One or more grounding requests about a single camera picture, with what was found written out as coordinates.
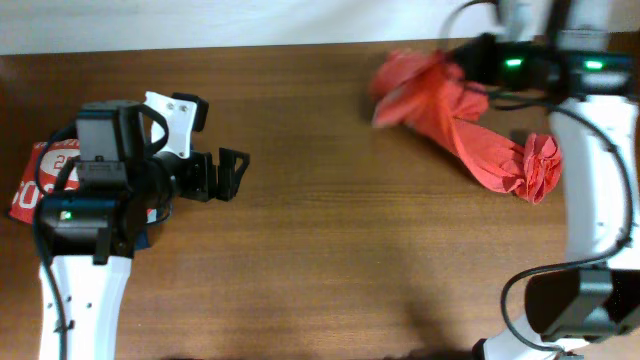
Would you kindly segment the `folded red 2013 soccer shirt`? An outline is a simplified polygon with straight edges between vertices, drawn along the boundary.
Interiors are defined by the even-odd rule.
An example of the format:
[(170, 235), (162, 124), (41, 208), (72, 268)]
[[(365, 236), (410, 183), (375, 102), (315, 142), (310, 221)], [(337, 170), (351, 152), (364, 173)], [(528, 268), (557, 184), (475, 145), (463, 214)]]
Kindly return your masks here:
[[(20, 186), (13, 198), (9, 215), (19, 221), (31, 224), (33, 212), (43, 197), (35, 181), (37, 161), (46, 146), (46, 142), (33, 145), (30, 160), (25, 168)], [(53, 143), (43, 156), (39, 166), (39, 181), (41, 187), (50, 193), (55, 181), (66, 161), (79, 155), (79, 141), (68, 139)]]

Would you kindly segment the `orange soccer t-shirt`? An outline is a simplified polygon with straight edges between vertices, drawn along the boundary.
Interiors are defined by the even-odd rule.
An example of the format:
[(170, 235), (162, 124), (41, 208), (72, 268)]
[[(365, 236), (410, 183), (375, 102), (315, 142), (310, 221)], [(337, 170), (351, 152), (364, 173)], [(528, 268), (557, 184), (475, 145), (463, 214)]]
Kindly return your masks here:
[(531, 133), (523, 145), (478, 124), (489, 109), (479, 83), (460, 83), (445, 54), (396, 50), (370, 83), (372, 125), (406, 126), (456, 156), (484, 188), (540, 203), (558, 185), (563, 153), (552, 135)]

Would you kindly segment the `folded navy shirt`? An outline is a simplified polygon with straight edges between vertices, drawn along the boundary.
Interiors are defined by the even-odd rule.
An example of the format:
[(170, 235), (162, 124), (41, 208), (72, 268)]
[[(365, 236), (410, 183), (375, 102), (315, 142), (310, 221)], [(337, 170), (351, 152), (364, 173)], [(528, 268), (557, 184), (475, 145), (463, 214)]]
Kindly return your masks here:
[[(6, 219), (8, 219), (8, 220), (14, 221), (14, 222), (16, 222), (16, 223), (20, 223), (20, 224), (25, 225), (25, 222), (24, 222), (24, 221), (22, 221), (22, 220), (18, 220), (17, 218), (12, 217), (12, 216), (10, 215), (10, 210), (9, 210), (9, 209), (6, 209), (6, 210), (4, 211), (4, 213), (3, 213), (3, 217), (4, 217), (4, 218), (6, 218)], [(137, 239), (136, 239), (136, 241), (135, 241), (135, 250), (136, 250), (136, 251), (139, 251), (139, 250), (145, 250), (145, 249), (149, 249), (150, 247), (151, 247), (151, 243), (150, 243), (150, 241), (149, 241), (148, 232), (147, 232), (146, 230), (144, 230), (144, 231), (143, 231), (143, 232), (142, 232), (142, 233), (137, 237)]]

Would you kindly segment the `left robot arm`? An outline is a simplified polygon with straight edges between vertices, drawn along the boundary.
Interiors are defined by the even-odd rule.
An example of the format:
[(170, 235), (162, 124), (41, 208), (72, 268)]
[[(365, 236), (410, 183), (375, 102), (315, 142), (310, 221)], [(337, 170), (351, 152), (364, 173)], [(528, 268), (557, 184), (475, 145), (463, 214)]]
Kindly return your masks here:
[(209, 105), (184, 93), (87, 103), (54, 140), (77, 139), (33, 214), (40, 257), (41, 359), (112, 359), (120, 305), (148, 211), (176, 197), (232, 200), (247, 153), (193, 150)]

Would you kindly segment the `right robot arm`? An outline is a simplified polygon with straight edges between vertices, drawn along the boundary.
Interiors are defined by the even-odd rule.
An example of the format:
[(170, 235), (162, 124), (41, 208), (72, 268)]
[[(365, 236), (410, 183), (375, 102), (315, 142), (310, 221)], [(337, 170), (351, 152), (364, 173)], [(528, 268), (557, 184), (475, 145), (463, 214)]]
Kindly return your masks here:
[(467, 82), (493, 99), (539, 106), (564, 155), (566, 259), (522, 271), (524, 314), (473, 347), (475, 359), (575, 359), (639, 325), (639, 100), (630, 55), (608, 50), (608, 1), (556, 1), (535, 44), (530, 5), (499, 1), (499, 34), (458, 47)]

